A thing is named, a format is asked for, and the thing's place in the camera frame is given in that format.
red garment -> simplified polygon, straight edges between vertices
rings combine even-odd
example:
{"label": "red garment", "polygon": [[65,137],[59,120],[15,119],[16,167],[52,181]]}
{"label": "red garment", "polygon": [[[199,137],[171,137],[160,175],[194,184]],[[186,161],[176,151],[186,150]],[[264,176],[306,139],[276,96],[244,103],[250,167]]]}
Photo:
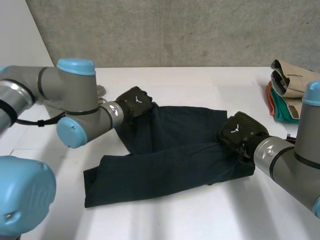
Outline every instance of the red garment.
{"label": "red garment", "polygon": [[271,88],[272,88],[272,83],[270,81],[265,88],[265,95],[266,95],[266,102],[269,109],[269,114],[274,117],[276,115],[276,106],[275,106],[275,101],[270,92]]}

stack of clothes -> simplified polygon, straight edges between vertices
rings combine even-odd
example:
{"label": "stack of clothes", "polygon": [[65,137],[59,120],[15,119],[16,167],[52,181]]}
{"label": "stack of clothes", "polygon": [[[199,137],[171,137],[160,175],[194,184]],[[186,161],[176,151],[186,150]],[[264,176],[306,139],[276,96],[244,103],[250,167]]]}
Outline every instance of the stack of clothes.
{"label": "stack of clothes", "polygon": [[278,59],[271,68],[274,71],[265,89],[269,113],[279,121],[298,123],[307,84],[320,79],[320,73]]}

concrete wall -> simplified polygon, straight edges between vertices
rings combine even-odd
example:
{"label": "concrete wall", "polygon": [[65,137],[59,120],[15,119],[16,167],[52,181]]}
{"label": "concrete wall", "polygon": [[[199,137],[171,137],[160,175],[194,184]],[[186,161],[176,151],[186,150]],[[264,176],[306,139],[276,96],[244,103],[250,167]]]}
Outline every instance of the concrete wall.
{"label": "concrete wall", "polygon": [[320,71],[319,0],[26,0],[53,62]]}

white table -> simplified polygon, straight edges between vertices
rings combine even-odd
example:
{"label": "white table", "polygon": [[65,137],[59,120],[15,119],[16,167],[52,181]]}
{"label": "white table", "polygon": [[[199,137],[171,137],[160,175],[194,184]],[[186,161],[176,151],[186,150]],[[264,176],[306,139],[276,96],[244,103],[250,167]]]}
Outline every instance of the white table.
{"label": "white table", "polygon": [[[160,106],[242,111],[270,134],[296,135],[297,125],[274,121],[264,98],[268,67],[98,68],[109,101],[133,86]],[[43,106],[21,116],[49,118]],[[56,174],[57,194],[46,219],[22,240],[318,240],[320,220],[259,169],[251,177],[202,186],[170,196],[85,209],[83,171],[103,155],[128,151],[114,130],[79,149],[59,140],[55,126],[13,126],[0,154],[41,160]]]}

light blue joint cap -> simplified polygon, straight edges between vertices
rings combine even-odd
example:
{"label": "light blue joint cap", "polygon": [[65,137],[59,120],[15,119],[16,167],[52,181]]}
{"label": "light blue joint cap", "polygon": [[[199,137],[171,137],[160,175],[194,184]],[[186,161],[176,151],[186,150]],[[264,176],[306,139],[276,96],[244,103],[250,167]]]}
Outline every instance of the light blue joint cap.
{"label": "light blue joint cap", "polygon": [[83,75],[94,76],[96,75],[95,64],[93,61],[81,58],[62,58],[56,65],[61,71]]}
{"label": "light blue joint cap", "polygon": [[308,83],[302,101],[311,106],[320,106],[320,79]]}
{"label": "light blue joint cap", "polygon": [[83,127],[67,116],[58,121],[56,132],[64,145],[72,149],[86,145],[88,142],[88,137]]}
{"label": "light blue joint cap", "polygon": [[312,211],[313,214],[320,219],[320,197],[315,201]]}
{"label": "light blue joint cap", "polygon": [[0,74],[3,70],[5,70],[5,68],[8,67],[8,66],[0,66]]}
{"label": "light blue joint cap", "polygon": [[21,235],[47,216],[56,178],[44,162],[0,156],[0,236]]}

